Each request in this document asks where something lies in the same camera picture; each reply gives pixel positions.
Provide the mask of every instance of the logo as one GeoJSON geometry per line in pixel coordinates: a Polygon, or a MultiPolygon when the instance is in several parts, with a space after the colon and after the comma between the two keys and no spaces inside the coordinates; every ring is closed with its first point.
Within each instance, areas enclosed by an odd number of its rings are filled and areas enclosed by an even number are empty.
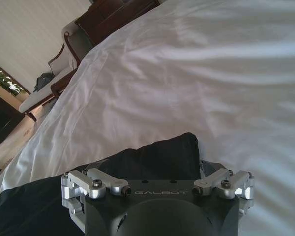
{"type": "Polygon", "coordinates": [[[137,195],[179,195],[183,194],[185,195],[188,191],[135,191],[134,194],[137,195]]]}

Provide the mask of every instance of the bag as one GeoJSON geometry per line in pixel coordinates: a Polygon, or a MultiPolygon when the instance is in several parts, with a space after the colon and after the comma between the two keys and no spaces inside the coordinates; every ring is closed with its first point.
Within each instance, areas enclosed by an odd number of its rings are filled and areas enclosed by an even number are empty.
{"type": "Polygon", "coordinates": [[[43,73],[41,76],[39,76],[36,80],[35,90],[40,91],[46,84],[48,84],[52,79],[54,78],[54,75],[52,73],[43,73]]]}

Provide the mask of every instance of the dark wooden furniture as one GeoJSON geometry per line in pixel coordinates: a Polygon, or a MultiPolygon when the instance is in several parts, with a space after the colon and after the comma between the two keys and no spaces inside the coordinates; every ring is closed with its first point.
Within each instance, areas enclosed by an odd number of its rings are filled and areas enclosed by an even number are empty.
{"type": "Polygon", "coordinates": [[[75,23],[96,46],[122,26],[158,5],[157,0],[97,0],[75,23]]]}
{"type": "Polygon", "coordinates": [[[77,69],[72,70],[69,74],[64,76],[61,80],[55,82],[50,86],[51,92],[53,93],[53,96],[58,99],[60,97],[60,94],[62,91],[64,91],[65,87],[69,84],[72,76],[75,74],[77,69]]]}
{"type": "Polygon", "coordinates": [[[5,140],[23,118],[24,114],[15,110],[0,97],[0,143],[5,140]]]}

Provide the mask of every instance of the floor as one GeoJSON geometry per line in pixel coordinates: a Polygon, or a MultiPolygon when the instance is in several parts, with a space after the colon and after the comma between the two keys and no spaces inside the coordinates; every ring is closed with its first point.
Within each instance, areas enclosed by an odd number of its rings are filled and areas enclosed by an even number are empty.
{"type": "Polygon", "coordinates": [[[44,106],[39,106],[34,109],[32,113],[37,118],[37,122],[34,122],[31,118],[25,116],[4,142],[0,144],[0,169],[4,169],[23,149],[27,141],[42,124],[55,102],[56,100],[53,100],[44,106]]]}

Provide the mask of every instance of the white duvet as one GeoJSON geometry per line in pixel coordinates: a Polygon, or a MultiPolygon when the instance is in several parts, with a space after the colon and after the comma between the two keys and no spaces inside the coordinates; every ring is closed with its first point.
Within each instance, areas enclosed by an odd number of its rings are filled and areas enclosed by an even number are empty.
{"type": "Polygon", "coordinates": [[[242,236],[295,236],[295,1],[169,0],[96,46],[0,191],[194,133],[256,178],[242,236]]]}

